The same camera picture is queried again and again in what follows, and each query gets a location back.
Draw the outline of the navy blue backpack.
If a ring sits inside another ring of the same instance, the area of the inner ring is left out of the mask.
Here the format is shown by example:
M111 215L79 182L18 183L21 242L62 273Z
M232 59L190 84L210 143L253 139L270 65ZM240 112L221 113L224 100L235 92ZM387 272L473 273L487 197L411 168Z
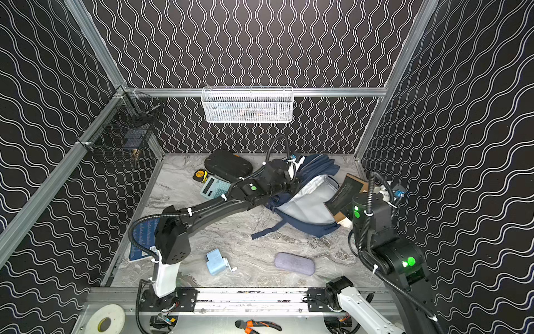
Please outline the navy blue backpack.
M340 188L334 179L339 169L335 160L326 154L305 157L297 172L300 180L297 193L278 194L266 204L266 208L275 212L281 220L271 228L252 234L251 238L259 239L285 225L318 238L339 229L341 225L325 205Z

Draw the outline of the brown black book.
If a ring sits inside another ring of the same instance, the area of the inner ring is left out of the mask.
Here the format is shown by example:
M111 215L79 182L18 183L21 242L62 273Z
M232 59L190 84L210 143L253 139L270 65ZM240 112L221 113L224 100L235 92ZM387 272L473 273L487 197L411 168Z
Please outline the brown black book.
M335 222L342 224L342 221L352 219L353 197L368 191L368 189L367 181L347 173L337 192L324 205L332 214Z

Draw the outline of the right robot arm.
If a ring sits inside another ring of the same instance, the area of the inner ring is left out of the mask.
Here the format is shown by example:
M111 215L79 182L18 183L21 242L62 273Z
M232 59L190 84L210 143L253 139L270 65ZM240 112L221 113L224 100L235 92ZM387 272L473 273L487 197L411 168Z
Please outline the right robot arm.
M345 276L327 283L329 309L345 312L356 327L367 333L443 333L430 294L430 270L422 250L400 237L394 215L406 189L390 185L377 172L365 182L347 175L336 194L325 204L337 221L352 223L350 250L371 275L380 279L399 309L401 325L393 324Z

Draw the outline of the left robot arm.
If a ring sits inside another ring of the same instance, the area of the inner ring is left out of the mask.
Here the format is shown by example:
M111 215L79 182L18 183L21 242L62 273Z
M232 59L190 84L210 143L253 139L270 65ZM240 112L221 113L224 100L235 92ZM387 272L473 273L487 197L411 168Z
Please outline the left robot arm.
M261 167L238 178L226 193L193 207L148 215L130 224L127 236L131 245L147 253L154 263L152 278L139 282L137 309L142 306L167 309L174 302L179 266L191 253L189 237L224 218L265 206L275 196L298 191L298 170L305 156L292 153L287 136L279 135L275 140L285 141L286 157L272 160L269 148ZM152 250L136 239L134 231L140 224L155 219L158 224Z

